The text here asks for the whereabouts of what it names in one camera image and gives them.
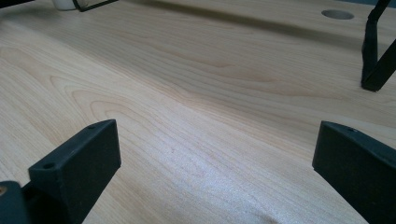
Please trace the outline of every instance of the wooden desk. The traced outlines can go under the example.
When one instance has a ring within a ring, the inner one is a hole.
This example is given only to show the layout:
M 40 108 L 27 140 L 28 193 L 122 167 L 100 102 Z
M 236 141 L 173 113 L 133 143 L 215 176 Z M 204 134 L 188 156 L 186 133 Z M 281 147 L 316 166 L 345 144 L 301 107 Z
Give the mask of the wooden desk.
M 350 21 L 321 15 L 347 10 Z M 360 88 L 372 7 L 50 1 L 0 9 L 0 179 L 116 119 L 122 166 L 84 223 L 363 223 L 312 168 L 322 120 L 396 147 L 396 77 Z M 396 10 L 379 23 L 380 51 Z

